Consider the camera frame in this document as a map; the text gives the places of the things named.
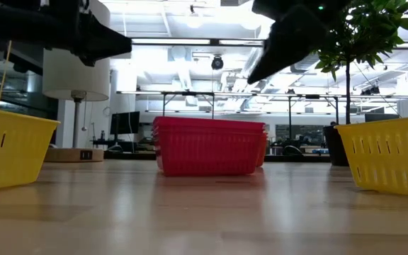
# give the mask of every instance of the wooden table surface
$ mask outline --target wooden table surface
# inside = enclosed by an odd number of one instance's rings
[[[408,197],[329,164],[205,178],[165,178],[155,161],[45,164],[0,191],[4,254],[405,255]]]

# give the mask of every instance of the desk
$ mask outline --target desk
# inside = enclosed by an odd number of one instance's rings
[[[91,140],[92,145],[93,146],[99,146],[99,145],[103,145],[103,146],[107,146],[107,149],[113,145],[115,145],[115,141],[114,140]],[[136,149],[137,149],[137,143],[136,142],[127,142],[127,141],[118,141],[118,145],[120,145],[122,147],[122,149],[124,150],[124,152],[132,152],[135,153]]]

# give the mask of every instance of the tree trunk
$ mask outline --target tree trunk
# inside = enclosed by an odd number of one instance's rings
[[[351,63],[349,57],[346,63],[346,124],[351,124]]]

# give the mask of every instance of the yellow basket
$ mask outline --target yellow basket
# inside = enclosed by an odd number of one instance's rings
[[[408,195],[408,118],[336,128],[357,186]]]
[[[0,110],[0,188],[37,179],[58,124]]]

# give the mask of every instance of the security camera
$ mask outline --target security camera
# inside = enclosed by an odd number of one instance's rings
[[[223,65],[225,63],[223,62],[223,59],[221,58],[221,56],[214,56],[213,60],[212,60],[212,69],[214,70],[220,70],[223,68]]]

